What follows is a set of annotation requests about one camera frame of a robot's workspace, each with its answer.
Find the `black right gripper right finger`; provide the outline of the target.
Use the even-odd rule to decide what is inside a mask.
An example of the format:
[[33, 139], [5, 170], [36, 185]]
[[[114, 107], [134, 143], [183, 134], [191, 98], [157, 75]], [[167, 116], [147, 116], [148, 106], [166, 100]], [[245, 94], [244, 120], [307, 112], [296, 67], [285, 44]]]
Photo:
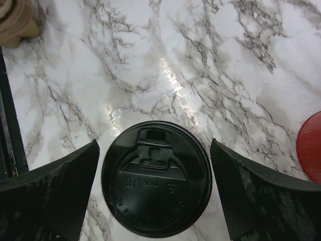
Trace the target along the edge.
[[210, 156], [230, 240], [320, 240], [320, 184], [254, 162], [216, 139]]

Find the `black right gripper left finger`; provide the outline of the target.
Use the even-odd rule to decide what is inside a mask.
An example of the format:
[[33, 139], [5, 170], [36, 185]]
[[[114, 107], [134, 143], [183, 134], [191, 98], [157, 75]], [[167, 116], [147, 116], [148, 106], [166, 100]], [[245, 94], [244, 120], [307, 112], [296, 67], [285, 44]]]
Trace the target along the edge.
[[100, 148], [92, 142], [1, 181], [1, 240], [78, 240]]

